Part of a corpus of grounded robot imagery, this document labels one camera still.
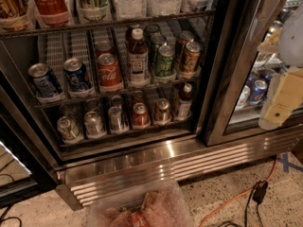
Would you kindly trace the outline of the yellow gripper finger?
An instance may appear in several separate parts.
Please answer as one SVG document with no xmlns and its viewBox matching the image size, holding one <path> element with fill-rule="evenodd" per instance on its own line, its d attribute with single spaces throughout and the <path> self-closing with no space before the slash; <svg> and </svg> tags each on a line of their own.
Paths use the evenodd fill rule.
<svg viewBox="0 0 303 227">
<path fill-rule="evenodd" d="M 303 69 L 290 67 L 286 73 L 280 75 L 278 91 L 280 92 L 280 123 L 282 125 L 303 103 Z"/>
</svg>

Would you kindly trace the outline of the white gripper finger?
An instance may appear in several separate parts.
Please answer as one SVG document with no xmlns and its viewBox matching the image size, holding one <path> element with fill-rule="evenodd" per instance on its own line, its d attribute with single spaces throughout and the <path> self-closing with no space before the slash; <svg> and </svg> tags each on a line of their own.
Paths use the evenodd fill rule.
<svg viewBox="0 0 303 227">
<path fill-rule="evenodd" d="M 258 125 L 264 130 L 273 130 L 281 125 L 280 123 L 280 92 L 278 86 L 280 83 L 280 74 L 274 74 L 271 79 L 267 99 L 263 103 Z"/>
</svg>

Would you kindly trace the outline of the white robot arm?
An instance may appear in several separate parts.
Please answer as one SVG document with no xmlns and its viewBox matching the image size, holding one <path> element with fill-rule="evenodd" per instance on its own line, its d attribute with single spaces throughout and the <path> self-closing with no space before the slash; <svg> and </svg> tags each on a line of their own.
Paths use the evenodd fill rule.
<svg viewBox="0 0 303 227">
<path fill-rule="evenodd" d="M 258 46 L 259 52 L 278 53 L 289 65 L 284 74 L 275 74 L 267 91 L 258 125 L 264 130 L 280 127 L 303 104 L 303 5 L 285 21 L 280 36 Z"/>
</svg>

